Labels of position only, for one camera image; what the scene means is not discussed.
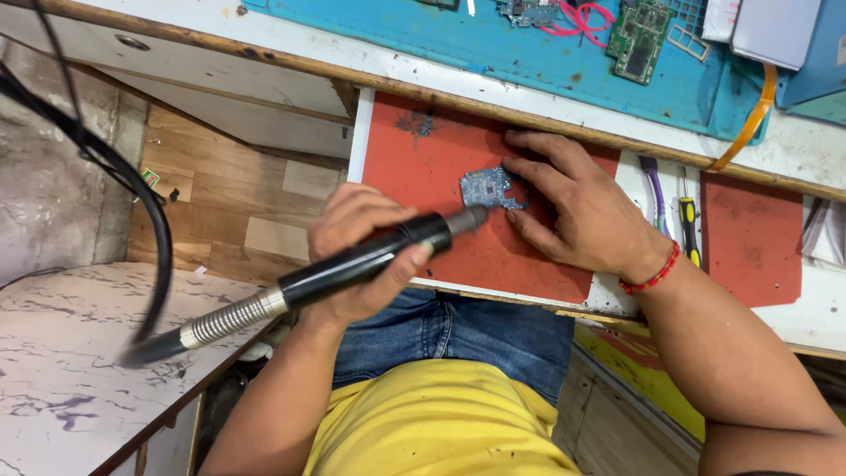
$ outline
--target yellow t-shirt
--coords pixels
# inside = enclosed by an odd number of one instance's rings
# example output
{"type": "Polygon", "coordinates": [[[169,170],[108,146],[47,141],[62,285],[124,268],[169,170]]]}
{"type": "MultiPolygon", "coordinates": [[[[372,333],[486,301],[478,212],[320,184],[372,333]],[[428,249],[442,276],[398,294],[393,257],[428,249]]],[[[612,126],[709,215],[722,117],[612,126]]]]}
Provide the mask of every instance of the yellow t-shirt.
{"type": "Polygon", "coordinates": [[[550,441],[557,418],[492,365],[406,363],[332,392],[305,475],[580,474],[550,441]]]}

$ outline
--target person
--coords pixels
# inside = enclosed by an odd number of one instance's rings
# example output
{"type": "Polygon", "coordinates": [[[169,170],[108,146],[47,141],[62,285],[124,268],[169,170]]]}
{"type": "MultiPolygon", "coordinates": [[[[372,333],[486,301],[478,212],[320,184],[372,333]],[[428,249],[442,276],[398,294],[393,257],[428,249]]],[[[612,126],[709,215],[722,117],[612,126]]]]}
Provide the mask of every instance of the person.
{"type": "MultiPolygon", "coordinates": [[[[507,211],[529,243],[551,260],[633,285],[665,268],[674,243],[580,144],[525,131],[505,140],[551,163],[503,160],[559,213],[550,230],[507,211]]],[[[416,214],[369,186],[341,185],[310,227],[310,257],[416,214]]],[[[403,291],[430,254],[412,246],[371,283],[306,308],[201,474],[578,474],[550,441],[573,320],[403,291]]],[[[667,373],[706,419],[700,474],[846,473],[846,429],[747,307],[684,257],[634,297],[667,373]]]]}

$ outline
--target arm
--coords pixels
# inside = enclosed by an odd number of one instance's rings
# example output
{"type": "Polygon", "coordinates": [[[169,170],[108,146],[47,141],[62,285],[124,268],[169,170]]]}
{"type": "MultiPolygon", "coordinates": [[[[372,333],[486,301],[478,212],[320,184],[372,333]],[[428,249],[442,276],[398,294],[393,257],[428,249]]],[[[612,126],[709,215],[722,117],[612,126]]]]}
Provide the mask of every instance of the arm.
{"type": "MultiPolygon", "coordinates": [[[[506,140],[552,163],[503,161],[559,213],[553,231],[509,211],[527,241],[555,261],[629,283],[644,283],[661,269],[673,243],[578,143],[531,132],[506,140]]],[[[706,419],[701,474],[846,471],[846,429],[793,353],[747,307],[684,256],[665,280],[635,297],[667,373],[706,419]]]]}
{"type": "MultiPolygon", "coordinates": [[[[341,185],[309,228],[311,261],[354,245],[376,227],[399,223],[416,213],[367,185],[341,185]]],[[[430,255],[430,246],[412,246],[370,284],[306,308],[238,401],[201,474],[302,474],[326,414],[335,357],[347,325],[387,306],[430,255]]]]}

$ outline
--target hand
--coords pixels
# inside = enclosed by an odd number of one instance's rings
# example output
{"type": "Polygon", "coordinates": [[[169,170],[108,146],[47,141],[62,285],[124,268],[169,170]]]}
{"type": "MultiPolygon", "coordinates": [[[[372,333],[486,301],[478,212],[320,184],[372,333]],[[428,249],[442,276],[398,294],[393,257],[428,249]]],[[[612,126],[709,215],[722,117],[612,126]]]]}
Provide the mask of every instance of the hand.
{"type": "Polygon", "coordinates": [[[667,262],[673,243],[643,214],[585,149],[563,136],[509,131],[505,141],[549,157],[548,163],[505,158],[503,166],[528,180],[555,205],[549,230],[521,210],[506,216],[523,238],[553,261],[607,271],[639,285],[667,262]]]}
{"type": "MultiPolygon", "coordinates": [[[[376,228],[413,218],[416,208],[404,208],[368,185],[345,183],[327,199],[323,214],[308,231],[312,262],[330,257],[366,238],[376,228]]],[[[318,319],[340,329],[369,318],[390,304],[394,297],[426,264],[431,245],[414,245],[403,250],[373,281],[307,307],[303,319],[318,319]]]]}

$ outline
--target orange flex cable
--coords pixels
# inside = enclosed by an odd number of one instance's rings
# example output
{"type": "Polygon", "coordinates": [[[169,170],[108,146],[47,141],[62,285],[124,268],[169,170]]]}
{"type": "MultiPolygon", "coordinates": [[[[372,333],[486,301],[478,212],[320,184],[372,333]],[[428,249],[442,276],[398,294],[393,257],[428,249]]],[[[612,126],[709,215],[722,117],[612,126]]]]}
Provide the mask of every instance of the orange flex cable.
{"type": "Polygon", "coordinates": [[[776,83],[778,79],[776,67],[772,64],[764,63],[764,74],[764,89],[761,91],[761,99],[758,100],[755,108],[752,109],[749,117],[746,118],[746,124],[743,125],[743,129],[740,130],[738,136],[734,138],[732,145],[708,170],[719,172],[723,167],[728,165],[734,156],[746,147],[746,144],[749,143],[752,136],[758,130],[758,126],[761,125],[761,121],[764,120],[766,112],[772,107],[772,103],[776,100],[776,83]]]}

